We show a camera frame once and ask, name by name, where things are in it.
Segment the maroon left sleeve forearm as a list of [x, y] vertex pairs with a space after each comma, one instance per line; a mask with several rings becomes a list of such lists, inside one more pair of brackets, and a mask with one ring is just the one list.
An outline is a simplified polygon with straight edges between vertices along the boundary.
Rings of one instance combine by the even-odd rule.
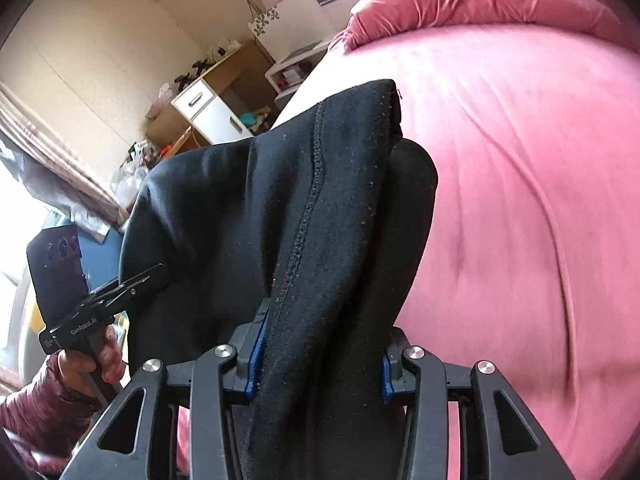
[[101, 404], [64, 385], [48, 356], [31, 384], [1, 400], [1, 477], [56, 479]]

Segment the left hand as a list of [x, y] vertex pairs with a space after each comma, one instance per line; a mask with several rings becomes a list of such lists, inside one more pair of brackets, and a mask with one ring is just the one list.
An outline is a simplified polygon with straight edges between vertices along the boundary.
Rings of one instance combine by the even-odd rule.
[[65, 387], [85, 396], [94, 396], [88, 379], [96, 370], [101, 371], [104, 382], [118, 385], [125, 375], [126, 364], [113, 326], [104, 328], [102, 347], [97, 356], [87, 356], [78, 350], [62, 350], [58, 354], [58, 367]]

